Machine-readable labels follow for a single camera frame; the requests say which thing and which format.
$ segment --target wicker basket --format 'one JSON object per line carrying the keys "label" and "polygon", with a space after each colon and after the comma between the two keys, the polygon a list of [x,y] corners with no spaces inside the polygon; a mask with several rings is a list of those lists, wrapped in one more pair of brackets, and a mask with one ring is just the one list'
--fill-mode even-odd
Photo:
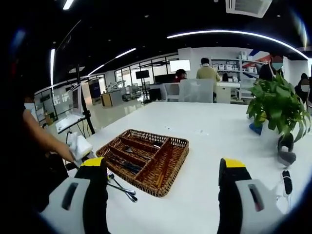
{"label": "wicker basket", "polygon": [[[161,144],[161,147],[155,146],[155,142]],[[124,150],[127,146],[131,147],[133,153]],[[148,194],[163,197],[169,192],[188,151],[188,140],[130,129],[100,148],[96,155],[106,158],[108,168],[128,183]],[[157,179],[168,154],[171,156],[164,180],[159,187],[156,185]],[[116,163],[116,159],[140,167],[139,172],[131,172]]]}

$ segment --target person in red shirt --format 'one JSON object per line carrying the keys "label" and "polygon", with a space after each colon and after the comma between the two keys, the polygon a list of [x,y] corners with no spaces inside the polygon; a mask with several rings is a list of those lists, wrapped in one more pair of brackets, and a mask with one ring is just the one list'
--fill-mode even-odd
{"label": "person in red shirt", "polygon": [[186,72],[183,69],[179,69],[175,72],[174,83],[180,83],[182,79],[186,79]]}

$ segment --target green leaves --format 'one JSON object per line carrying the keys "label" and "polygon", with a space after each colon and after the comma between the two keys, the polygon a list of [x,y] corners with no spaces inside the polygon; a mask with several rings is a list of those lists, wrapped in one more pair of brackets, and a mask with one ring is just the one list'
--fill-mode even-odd
{"label": "green leaves", "polygon": [[256,84],[254,87],[250,89],[253,95],[255,95],[257,98],[261,97],[263,95],[263,90],[260,84]]}
{"label": "green leaves", "polygon": [[289,91],[286,91],[282,89],[280,86],[276,87],[276,92],[282,97],[282,98],[289,98],[291,96],[291,93]]}
{"label": "green leaves", "polygon": [[298,123],[299,123],[299,132],[298,132],[298,135],[297,135],[296,139],[294,140],[294,142],[299,141],[303,135],[303,123],[302,123],[302,121],[299,121]]}
{"label": "green leaves", "polygon": [[254,117],[255,126],[260,126],[265,118],[269,121],[271,130],[290,134],[296,123],[299,132],[295,142],[311,130],[311,119],[294,87],[278,74],[272,81],[258,80],[250,89],[255,98],[247,109],[249,117]]}

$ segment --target shelf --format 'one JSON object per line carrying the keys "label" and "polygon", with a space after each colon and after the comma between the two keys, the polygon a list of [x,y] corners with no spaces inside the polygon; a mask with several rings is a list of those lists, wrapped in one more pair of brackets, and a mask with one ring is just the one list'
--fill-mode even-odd
{"label": "shelf", "polygon": [[212,58],[211,60],[212,60],[212,61],[213,61],[213,60],[218,60],[218,61],[225,61],[225,60],[229,60],[229,61],[239,61],[238,58]]}
{"label": "shelf", "polygon": [[250,61],[250,60],[244,60],[244,59],[242,59],[242,62],[250,62],[250,63],[259,63],[259,64],[266,64],[265,62],[259,62],[259,61]]}
{"label": "shelf", "polygon": [[248,74],[258,75],[258,73],[257,73],[257,72],[247,72],[247,71],[242,71],[242,73],[248,73]]}
{"label": "shelf", "polygon": [[235,70],[217,70],[218,72],[240,72]]}

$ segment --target hand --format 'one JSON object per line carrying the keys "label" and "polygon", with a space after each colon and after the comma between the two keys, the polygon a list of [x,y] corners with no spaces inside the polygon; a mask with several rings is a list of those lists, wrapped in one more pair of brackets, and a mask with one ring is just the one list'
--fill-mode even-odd
{"label": "hand", "polygon": [[56,148],[56,153],[58,153],[63,159],[69,162],[74,162],[75,158],[70,151],[68,145],[65,143],[60,142],[60,144]]}

